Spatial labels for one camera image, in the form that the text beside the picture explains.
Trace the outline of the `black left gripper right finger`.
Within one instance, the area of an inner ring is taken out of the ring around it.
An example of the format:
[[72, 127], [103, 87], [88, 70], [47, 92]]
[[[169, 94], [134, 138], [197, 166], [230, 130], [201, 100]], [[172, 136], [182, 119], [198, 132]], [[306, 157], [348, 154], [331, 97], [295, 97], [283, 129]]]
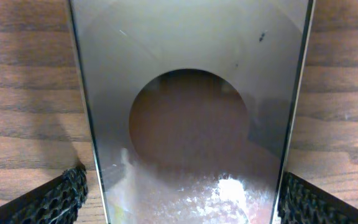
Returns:
[[358, 209], [291, 172], [278, 199], [281, 224], [358, 224]]

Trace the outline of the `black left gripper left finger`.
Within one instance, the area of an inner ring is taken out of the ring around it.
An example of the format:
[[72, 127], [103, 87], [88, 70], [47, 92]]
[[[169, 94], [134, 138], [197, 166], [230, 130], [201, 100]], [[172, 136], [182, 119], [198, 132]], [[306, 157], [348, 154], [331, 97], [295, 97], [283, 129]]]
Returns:
[[0, 206], [0, 223], [74, 223], [87, 196], [86, 168], [78, 165]]

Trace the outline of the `gold Galaxy smartphone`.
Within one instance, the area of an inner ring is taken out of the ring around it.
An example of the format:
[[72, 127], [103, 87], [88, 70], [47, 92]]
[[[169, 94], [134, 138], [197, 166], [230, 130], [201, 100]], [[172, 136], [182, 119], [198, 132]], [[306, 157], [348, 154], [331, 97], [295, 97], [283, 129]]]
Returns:
[[108, 223], [275, 223], [314, 5], [68, 2]]

